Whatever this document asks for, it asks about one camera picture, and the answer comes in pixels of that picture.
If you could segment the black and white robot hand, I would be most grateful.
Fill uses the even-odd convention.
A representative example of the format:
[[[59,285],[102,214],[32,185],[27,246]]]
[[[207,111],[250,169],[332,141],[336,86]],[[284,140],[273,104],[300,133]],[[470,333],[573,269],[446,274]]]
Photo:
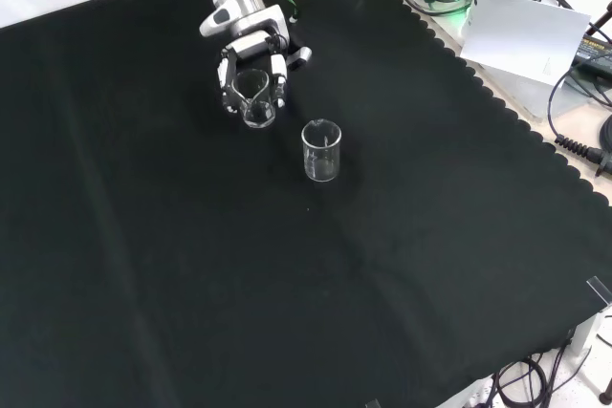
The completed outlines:
[[[231,88],[238,65],[262,56],[270,59],[267,74],[272,78],[272,102],[282,108],[288,100],[289,71],[305,65],[312,55],[311,48],[279,32],[255,31],[234,39],[222,49],[217,68],[223,108],[230,114],[238,113],[237,91]]]

